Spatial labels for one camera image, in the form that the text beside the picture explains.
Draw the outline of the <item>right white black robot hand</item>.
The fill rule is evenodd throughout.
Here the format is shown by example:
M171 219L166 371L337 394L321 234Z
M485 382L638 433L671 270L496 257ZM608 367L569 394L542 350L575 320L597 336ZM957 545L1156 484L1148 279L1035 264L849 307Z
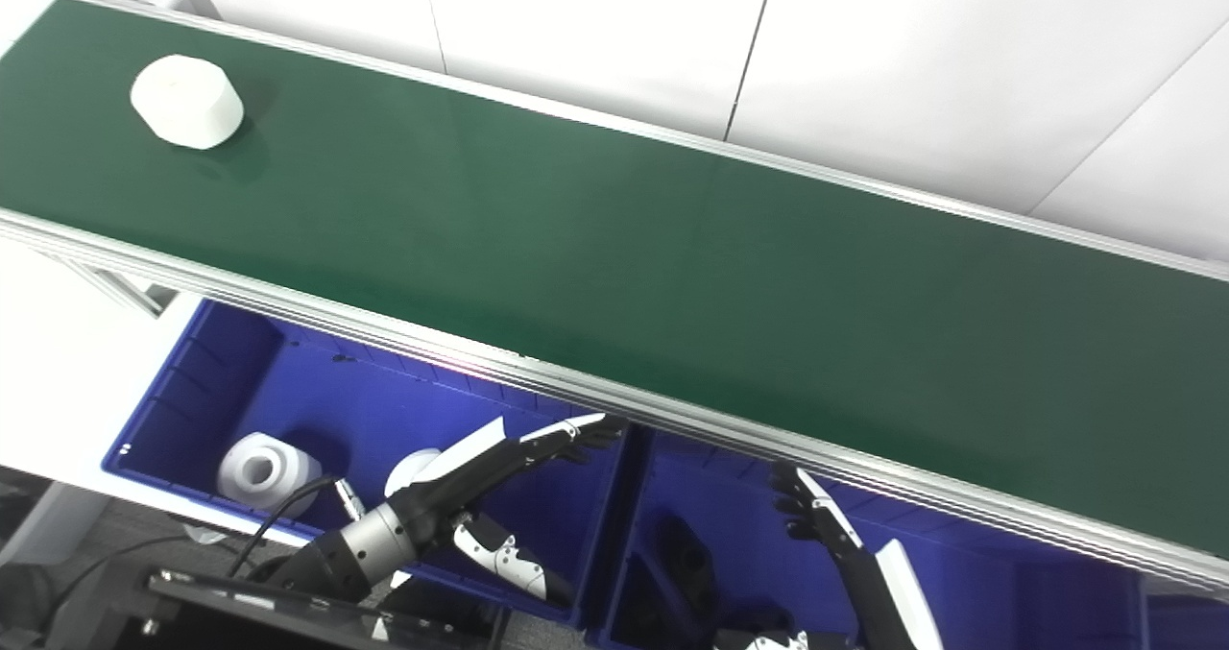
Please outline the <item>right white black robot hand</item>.
M943 649L932 606L905 546L890 539L873 550L844 511L807 471L787 462L772 468L774 507L787 515L787 536L823 546L855 611L857 634L719 629L714 649Z

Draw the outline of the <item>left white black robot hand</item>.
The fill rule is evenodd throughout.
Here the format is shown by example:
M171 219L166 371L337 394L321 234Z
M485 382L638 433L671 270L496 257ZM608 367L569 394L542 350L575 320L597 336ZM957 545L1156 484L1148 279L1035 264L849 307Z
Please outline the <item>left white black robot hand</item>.
M590 450L610 447L627 426L618 417L592 413L517 437L508 436L501 418L478 428L386 498L380 514L397 544L387 571L399 571L439 546L452 544L514 589L554 606L570 606L575 597L571 584L533 558L527 546L517 543L517 537L494 519L479 514L477 504L514 476L553 460L587 463Z

